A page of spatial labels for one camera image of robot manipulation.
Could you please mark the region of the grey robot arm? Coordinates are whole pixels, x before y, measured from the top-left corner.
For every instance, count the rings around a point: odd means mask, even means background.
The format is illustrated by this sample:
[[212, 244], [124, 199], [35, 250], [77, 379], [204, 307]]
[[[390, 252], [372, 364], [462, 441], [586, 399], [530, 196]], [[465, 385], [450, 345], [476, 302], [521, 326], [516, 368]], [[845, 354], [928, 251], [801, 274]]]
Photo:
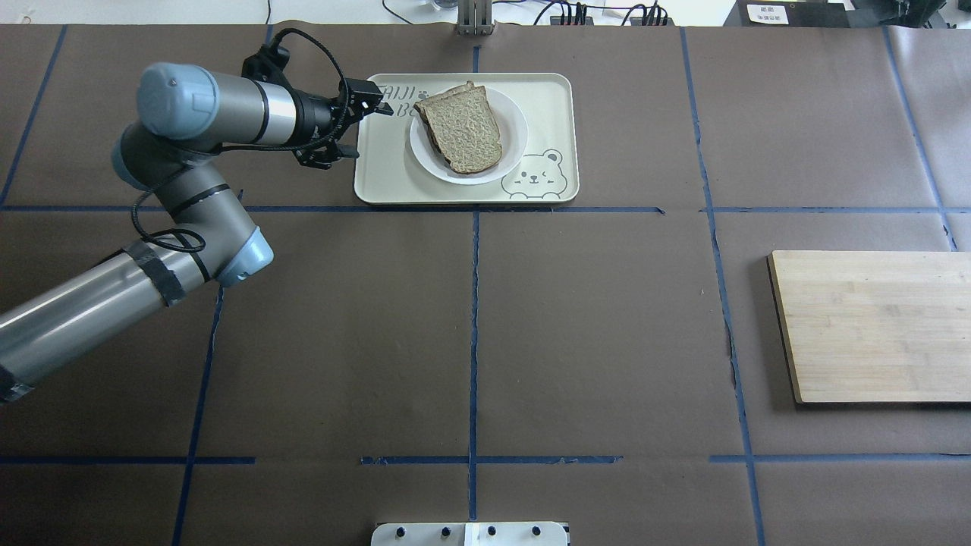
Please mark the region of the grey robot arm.
[[391, 107], [370, 80], [342, 77], [329, 98], [281, 75], [150, 65], [137, 119], [112, 150], [115, 172], [138, 193], [128, 211], [135, 239], [2, 315], [2, 402], [204, 284], [230, 287], [273, 262], [270, 242], [216, 167], [219, 155], [294, 152], [326, 169], [357, 158], [342, 136], [373, 114]]

